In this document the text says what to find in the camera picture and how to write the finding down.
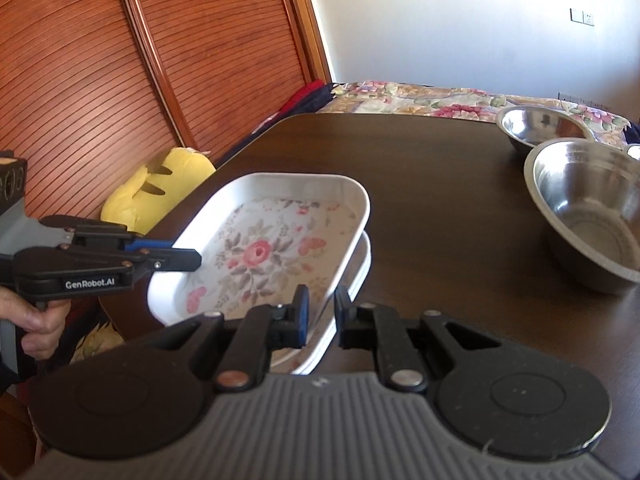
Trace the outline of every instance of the red cloth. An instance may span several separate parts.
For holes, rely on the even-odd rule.
[[[300,102],[303,98],[322,88],[324,86],[324,81],[321,79],[316,79],[315,81],[309,83],[306,86],[303,86],[300,90],[298,90],[291,99],[289,99],[284,106],[278,111],[278,115],[286,114],[289,110],[291,110],[298,102]]]

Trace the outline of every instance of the floral bedspread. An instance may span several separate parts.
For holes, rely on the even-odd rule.
[[[558,99],[489,94],[473,88],[434,88],[383,81],[347,83],[334,87],[335,98],[318,113],[407,114],[495,122],[504,107],[541,105],[562,110],[584,123],[597,140],[622,148],[626,145],[624,117]]]

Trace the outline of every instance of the white wall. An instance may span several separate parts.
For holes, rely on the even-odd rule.
[[[558,97],[640,117],[640,0],[313,0],[334,80]],[[575,7],[595,27],[570,21]]]

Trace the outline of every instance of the metal bowl rim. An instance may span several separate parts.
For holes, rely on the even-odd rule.
[[[640,146],[640,142],[632,142],[631,144],[626,145],[626,146],[624,147],[624,150],[623,150],[623,151],[624,151],[627,155],[629,155],[629,150],[631,150],[631,148],[635,148],[635,147],[637,147],[637,146]],[[640,160],[640,158],[635,158],[634,156],[631,156],[631,158],[632,158],[633,160]]]
[[[572,122],[573,124],[575,124],[576,126],[578,126],[578,128],[580,128],[582,130],[582,132],[584,133],[584,140],[588,140],[591,142],[597,142],[596,141],[596,137],[593,135],[593,132],[587,128],[586,125],[582,124],[580,121],[574,119],[573,117],[571,117],[571,115],[563,112],[562,110],[554,110],[553,108],[548,108],[546,106],[536,106],[536,105],[515,105],[515,106],[510,106],[508,108],[503,108],[502,110],[500,110],[496,115],[495,115],[495,123],[497,124],[498,128],[500,128],[505,134],[507,134],[511,139],[516,140],[516,142],[519,142],[520,144],[527,146],[529,148],[535,148],[536,146],[540,146],[540,144],[531,144],[530,142],[525,142],[524,140],[522,140],[520,137],[517,137],[515,135],[513,135],[511,132],[509,132],[504,126],[502,126],[502,120],[504,119],[504,116],[506,114],[508,114],[509,112],[513,111],[513,110],[540,110],[540,108],[542,108],[543,110],[548,110],[550,112],[556,112],[558,114],[563,115],[563,119],[568,119],[569,122]],[[561,139],[580,139],[580,137],[559,137]]]
[[[536,185],[536,181],[533,175],[533,167],[536,163],[536,159],[538,155],[545,149],[548,148],[552,144],[557,144],[558,142],[572,142],[572,143],[588,143],[591,145],[591,141],[587,139],[573,139],[571,137],[563,137],[562,139],[550,139],[545,142],[537,145],[529,155],[527,156],[527,160],[524,163],[524,180],[527,184],[527,189],[529,190],[529,194],[533,199],[533,202],[536,204],[537,208],[540,210],[542,215],[545,217],[546,221],[553,229],[564,238],[567,243],[569,243],[574,249],[582,253],[585,257],[590,259],[595,264],[601,266],[603,269],[608,270],[611,274],[615,274],[619,278],[623,278],[625,280],[629,280],[631,282],[640,283],[640,272],[638,270],[630,269],[629,267],[625,267],[620,265],[619,263],[614,262],[610,258],[607,258],[604,254],[601,254],[597,250],[593,249],[588,243],[583,241],[578,235],[576,235],[571,229],[569,229],[566,225],[562,223],[562,221],[558,218],[556,213],[552,211],[549,205],[546,203],[545,199],[542,197],[538,186]],[[604,150],[616,150],[622,156],[628,157],[630,160],[634,161],[636,164],[640,164],[636,159],[632,156],[627,155],[622,150],[618,150],[613,146],[609,146],[608,144],[604,144],[602,142],[596,142],[597,145],[602,146]]]

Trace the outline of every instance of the metal rivet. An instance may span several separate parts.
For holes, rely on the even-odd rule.
[[[240,370],[227,370],[217,376],[216,382],[225,388],[240,388],[249,383],[249,376]]]
[[[419,386],[424,377],[417,370],[405,369],[393,372],[391,380],[398,386]]]

